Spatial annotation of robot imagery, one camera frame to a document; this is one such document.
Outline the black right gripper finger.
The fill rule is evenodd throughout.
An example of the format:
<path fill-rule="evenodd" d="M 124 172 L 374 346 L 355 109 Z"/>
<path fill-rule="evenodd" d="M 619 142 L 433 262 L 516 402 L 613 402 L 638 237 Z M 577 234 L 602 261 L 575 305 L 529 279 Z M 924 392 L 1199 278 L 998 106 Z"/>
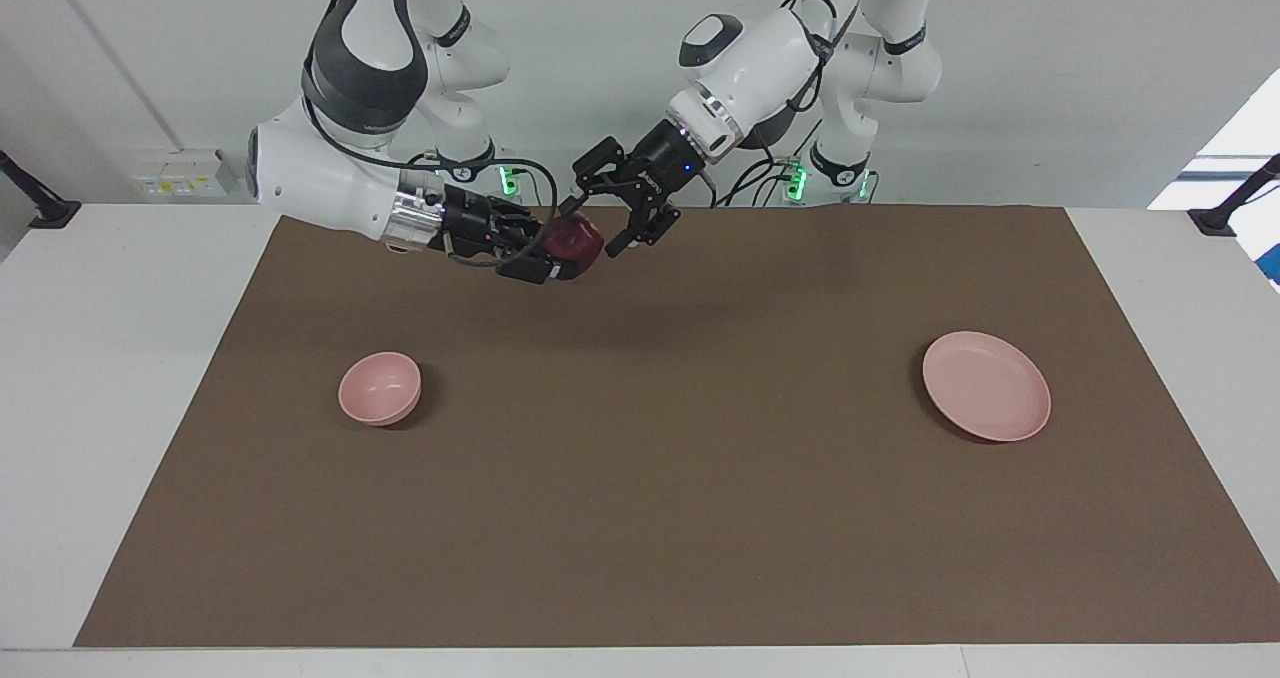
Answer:
<path fill-rule="evenodd" d="M 582 265 L 570 258 L 558 258 L 543 249 L 529 255 L 511 255 L 500 260 L 495 272 L 500 278 L 544 285 L 547 281 L 572 281 L 582 272 Z"/>
<path fill-rule="evenodd" d="M 553 219 L 552 223 L 541 223 L 534 214 L 524 212 L 524 210 L 502 212 L 500 240 L 506 248 L 530 248 L 530 246 L 536 248 L 543 240 L 549 239 L 557 224 L 558 219 Z"/>

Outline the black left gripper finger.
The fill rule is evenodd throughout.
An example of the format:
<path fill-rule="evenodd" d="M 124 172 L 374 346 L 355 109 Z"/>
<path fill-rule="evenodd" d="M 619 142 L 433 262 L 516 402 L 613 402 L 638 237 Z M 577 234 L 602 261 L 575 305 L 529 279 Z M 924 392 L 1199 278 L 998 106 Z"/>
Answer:
<path fill-rule="evenodd" d="M 681 216 L 681 210 L 673 207 L 668 201 L 655 205 L 655 207 L 632 209 L 628 223 L 622 232 L 607 242 L 604 253 L 609 258 L 617 258 L 623 249 L 628 249 L 634 244 L 654 246 Z"/>
<path fill-rule="evenodd" d="M 593 194 L 607 192 L 614 183 L 611 171 L 622 162 L 622 159 L 623 148 L 616 137 L 604 137 L 593 148 L 586 150 L 572 162 L 573 189 L 567 198 L 559 200 L 556 217 L 572 216 Z"/>

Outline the dark red apple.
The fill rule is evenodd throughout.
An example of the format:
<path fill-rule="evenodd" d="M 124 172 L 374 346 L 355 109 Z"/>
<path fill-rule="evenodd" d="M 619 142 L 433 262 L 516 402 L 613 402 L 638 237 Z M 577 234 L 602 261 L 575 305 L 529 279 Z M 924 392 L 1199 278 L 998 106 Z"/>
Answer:
<path fill-rule="evenodd" d="M 572 214 L 553 219 L 540 246 L 549 257 L 561 264 L 572 264 L 579 274 L 584 274 L 602 255 L 604 240 L 589 217 Z"/>

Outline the pink bowl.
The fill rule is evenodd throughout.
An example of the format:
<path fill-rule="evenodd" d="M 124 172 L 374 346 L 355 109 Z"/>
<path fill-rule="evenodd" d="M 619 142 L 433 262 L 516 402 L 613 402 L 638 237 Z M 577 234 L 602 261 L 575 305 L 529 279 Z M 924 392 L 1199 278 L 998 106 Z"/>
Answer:
<path fill-rule="evenodd" d="M 419 406 L 422 372 L 402 353 L 365 356 L 340 379 L 337 400 L 348 418 L 362 426 L 388 427 Z"/>

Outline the pink plate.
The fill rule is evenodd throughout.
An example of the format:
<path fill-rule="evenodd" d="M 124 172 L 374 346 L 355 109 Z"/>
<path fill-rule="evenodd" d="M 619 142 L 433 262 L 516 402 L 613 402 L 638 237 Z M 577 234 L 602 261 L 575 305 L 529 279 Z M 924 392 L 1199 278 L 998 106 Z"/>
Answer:
<path fill-rule="evenodd" d="M 1023 351 L 989 333 L 938 336 L 924 351 L 922 377 L 940 414 L 982 441 L 1020 443 L 1050 423 L 1046 377 Z"/>

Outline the brown table mat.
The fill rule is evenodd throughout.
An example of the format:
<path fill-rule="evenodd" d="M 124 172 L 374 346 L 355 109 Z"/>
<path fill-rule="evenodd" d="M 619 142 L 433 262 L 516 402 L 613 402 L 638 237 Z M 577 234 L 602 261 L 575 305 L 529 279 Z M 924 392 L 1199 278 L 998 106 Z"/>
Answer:
<path fill-rule="evenodd" d="M 1053 409 L 925 394 L 1000 336 Z M 337 390 L 402 353 L 419 406 Z M 81 647 L 1272 643 L 1280 585 L 1060 209 L 689 210 L 529 283 L 283 219 Z"/>

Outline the black clamp stand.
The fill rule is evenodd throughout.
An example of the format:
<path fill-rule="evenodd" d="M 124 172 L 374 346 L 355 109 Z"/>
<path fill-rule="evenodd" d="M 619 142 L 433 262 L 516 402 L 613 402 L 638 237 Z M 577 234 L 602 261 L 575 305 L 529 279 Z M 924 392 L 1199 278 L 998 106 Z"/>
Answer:
<path fill-rule="evenodd" d="M 4 150 L 0 150 L 0 171 L 35 205 L 36 217 L 28 223 L 32 230 L 61 230 L 83 207 L 82 201 L 61 198 L 42 180 L 18 166 Z"/>
<path fill-rule="evenodd" d="M 1271 155 L 1261 168 L 1254 171 L 1188 171 L 1181 178 L 1192 182 L 1228 182 L 1238 180 L 1235 189 L 1211 209 L 1188 209 L 1187 216 L 1202 235 L 1228 237 L 1234 239 L 1236 233 L 1230 226 L 1230 219 L 1236 210 L 1257 200 L 1265 185 L 1280 180 L 1280 154 Z"/>

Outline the white wall socket strip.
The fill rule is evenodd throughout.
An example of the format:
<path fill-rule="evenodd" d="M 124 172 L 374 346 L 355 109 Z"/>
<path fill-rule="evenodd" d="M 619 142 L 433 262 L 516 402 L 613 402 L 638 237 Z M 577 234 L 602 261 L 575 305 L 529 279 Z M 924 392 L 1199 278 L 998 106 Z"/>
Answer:
<path fill-rule="evenodd" d="M 232 198 L 239 180 L 216 148 L 160 150 L 134 154 L 131 182 L 147 200 Z"/>

